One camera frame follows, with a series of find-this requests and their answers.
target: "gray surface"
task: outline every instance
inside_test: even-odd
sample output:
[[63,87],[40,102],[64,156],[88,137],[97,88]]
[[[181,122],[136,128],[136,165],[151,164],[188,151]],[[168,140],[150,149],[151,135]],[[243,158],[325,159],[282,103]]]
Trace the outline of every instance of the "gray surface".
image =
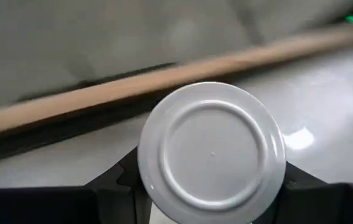
[[[0,0],[0,105],[83,79],[245,49],[257,40],[238,17],[273,40],[351,6],[351,0]],[[86,73],[70,72],[86,65]]]
[[353,182],[353,50],[236,83],[276,119],[287,161],[326,182]]
[[0,161],[0,187],[85,185],[137,146],[145,121],[143,115]]

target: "wooden plank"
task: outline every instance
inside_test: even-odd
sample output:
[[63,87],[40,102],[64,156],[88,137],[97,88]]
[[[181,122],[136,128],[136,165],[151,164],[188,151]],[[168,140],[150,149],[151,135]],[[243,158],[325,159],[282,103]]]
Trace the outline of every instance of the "wooden plank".
[[308,32],[264,47],[0,108],[0,132],[175,85],[219,77],[353,44],[353,25]]

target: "white plate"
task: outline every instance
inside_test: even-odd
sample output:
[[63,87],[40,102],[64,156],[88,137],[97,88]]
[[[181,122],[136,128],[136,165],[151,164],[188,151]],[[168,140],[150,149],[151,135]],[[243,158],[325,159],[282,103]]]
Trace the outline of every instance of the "white plate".
[[215,82],[182,87],[151,112],[138,147],[154,203],[178,223],[250,223],[285,174],[275,120],[249,93]]

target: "wooden stick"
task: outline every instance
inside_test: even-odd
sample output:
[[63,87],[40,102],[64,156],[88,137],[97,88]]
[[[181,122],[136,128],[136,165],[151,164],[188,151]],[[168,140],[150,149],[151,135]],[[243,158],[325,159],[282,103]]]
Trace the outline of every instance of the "wooden stick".
[[264,47],[255,47],[234,55],[148,72],[135,77],[3,107],[0,108],[0,132],[89,106],[204,78],[219,77],[230,72],[291,60],[352,43],[353,25],[342,24]]

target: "plate center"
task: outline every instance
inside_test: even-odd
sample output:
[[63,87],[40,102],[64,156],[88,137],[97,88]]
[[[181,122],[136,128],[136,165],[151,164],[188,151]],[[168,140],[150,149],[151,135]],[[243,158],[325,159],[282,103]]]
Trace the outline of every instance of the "plate center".
[[186,110],[167,130],[168,184],[187,202],[242,203],[242,194],[252,193],[260,175],[261,146],[254,129],[244,114],[223,104]]

